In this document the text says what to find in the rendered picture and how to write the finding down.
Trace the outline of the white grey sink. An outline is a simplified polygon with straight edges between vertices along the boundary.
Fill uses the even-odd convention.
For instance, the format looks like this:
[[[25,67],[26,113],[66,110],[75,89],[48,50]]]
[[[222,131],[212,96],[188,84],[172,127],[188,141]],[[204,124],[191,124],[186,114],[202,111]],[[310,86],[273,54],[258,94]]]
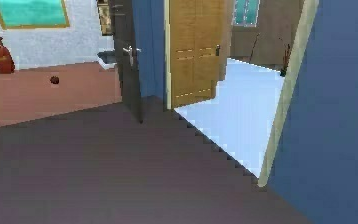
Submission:
[[[117,64],[114,50],[99,52],[97,56],[98,56],[98,63],[105,70],[112,69]]]

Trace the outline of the teal paned window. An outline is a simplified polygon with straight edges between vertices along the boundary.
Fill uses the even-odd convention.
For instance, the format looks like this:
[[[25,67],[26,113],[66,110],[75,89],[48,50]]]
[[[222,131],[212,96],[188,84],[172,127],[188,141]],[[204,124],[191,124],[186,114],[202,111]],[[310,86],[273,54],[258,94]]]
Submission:
[[[256,27],[260,0],[235,0],[233,24],[242,27]]]

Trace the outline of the brown framed wall picture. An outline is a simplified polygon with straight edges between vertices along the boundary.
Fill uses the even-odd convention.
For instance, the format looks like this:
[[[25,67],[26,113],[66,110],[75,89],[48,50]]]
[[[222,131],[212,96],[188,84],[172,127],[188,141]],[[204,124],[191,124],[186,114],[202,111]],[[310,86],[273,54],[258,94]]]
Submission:
[[[102,35],[109,36],[112,31],[108,0],[97,0],[97,7]]]

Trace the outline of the gold framed teal picture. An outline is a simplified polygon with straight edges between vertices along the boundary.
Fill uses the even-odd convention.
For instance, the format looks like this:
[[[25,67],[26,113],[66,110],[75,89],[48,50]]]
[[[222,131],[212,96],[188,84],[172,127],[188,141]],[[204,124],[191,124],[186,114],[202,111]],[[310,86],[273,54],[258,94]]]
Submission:
[[[67,28],[65,0],[0,0],[0,25],[8,29]]]

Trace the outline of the light wooden room door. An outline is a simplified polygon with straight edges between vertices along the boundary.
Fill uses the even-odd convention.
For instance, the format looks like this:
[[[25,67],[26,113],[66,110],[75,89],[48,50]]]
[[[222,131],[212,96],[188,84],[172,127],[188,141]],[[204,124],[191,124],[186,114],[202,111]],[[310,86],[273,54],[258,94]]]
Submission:
[[[170,0],[173,108],[213,99],[219,79],[224,0]]]

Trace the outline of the dark grey room door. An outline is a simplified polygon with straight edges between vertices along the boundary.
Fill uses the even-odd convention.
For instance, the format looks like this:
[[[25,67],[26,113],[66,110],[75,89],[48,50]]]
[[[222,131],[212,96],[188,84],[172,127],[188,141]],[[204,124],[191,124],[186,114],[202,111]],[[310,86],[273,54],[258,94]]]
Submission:
[[[109,0],[109,10],[122,101],[136,121],[142,123],[138,54],[134,57],[134,65],[130,66],[129,56],[123,51],[129,46],[137,48],[132,0]]]

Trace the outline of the dark red floor plant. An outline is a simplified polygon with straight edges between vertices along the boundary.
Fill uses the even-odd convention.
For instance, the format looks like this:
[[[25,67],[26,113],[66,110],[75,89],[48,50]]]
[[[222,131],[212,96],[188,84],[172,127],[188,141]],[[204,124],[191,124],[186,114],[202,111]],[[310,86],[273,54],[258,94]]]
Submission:
[[[281,77],[285,77],[286,73],[287,73],[287,68],[288,68],[288,64],[289,64],[289,60],[290,60],[290,56],[291,56],[291,44],[287,43],[284,44],[284,55],[283,55],[283,65],[280,71],[280,76]]]

